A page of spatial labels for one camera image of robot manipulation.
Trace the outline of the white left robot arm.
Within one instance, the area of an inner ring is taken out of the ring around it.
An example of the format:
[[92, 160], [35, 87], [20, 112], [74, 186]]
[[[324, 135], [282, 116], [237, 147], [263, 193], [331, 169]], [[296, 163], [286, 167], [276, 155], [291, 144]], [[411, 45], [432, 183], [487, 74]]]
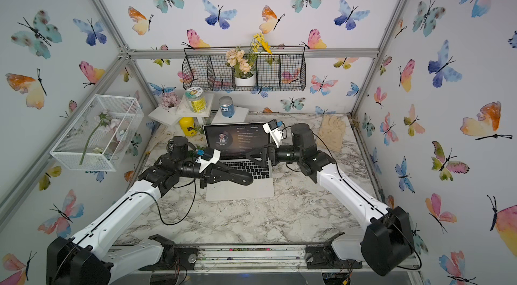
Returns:
[[220, 161], [220, 152], [206, 148], [197, 157], [186, 137], [169, 140], [167, 152], [147, 168], [133, 186], [94, 222], [69, 239], [58, 237], [47, 248], [47, 284], [111, 284], [143, 267], [179, 270], [173, 241], [154, 235], [119, 253], [109, 254], [114, 242], [144, 211], [166, 195], [180, 178], [199, 180], [200, 186], [230, 181], [248, 186], [253, 176]]

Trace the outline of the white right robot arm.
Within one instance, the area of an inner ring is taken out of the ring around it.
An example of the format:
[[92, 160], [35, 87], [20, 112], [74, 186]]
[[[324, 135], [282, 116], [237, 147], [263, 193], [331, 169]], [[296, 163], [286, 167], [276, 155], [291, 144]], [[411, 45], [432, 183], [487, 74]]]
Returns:
[[246, 157], [258, 165], [296, 163], [303, 175], [326, 189], [350, 211], [364, 231], [359, 243], [367, 265], [379, 276], [386, 276], [416, 252], [409, 214], [394, 209], [371, 196], [352, 181], [329, 151], [319, 150], [319, 137], [306, 123], [291, 126], [292, 144], [284, 145], [282, 124], [271, 120], [262, 128], [271, 142]]

